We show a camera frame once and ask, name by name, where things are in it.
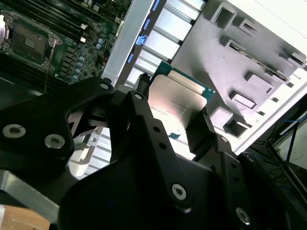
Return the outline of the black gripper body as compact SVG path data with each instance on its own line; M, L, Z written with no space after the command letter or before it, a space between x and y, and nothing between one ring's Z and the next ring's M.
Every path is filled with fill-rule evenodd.
M80 180L63 198L62 230L228 230L220 179L210 169L178 157L193 195L184 214L166 199L150 163L130 156Z

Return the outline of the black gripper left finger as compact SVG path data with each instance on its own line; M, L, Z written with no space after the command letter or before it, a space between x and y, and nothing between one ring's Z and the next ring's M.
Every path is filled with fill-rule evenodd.
M149 82L115 90L89 78L0 112L0 202L42 212L60 208L79 181L68 174L74 139L106 126L115 162L135 156L150 163L167 201L187 213L193 197L164 126L148 105Z

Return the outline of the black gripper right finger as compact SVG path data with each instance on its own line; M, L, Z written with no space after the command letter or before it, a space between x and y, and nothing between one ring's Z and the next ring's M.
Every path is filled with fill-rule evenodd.
M291 203L250 154L236 156L229 141L217 134L205 110L186 128L189 149L198 166L209 169L202 178L206 208L200 214L210 230L296 230Z

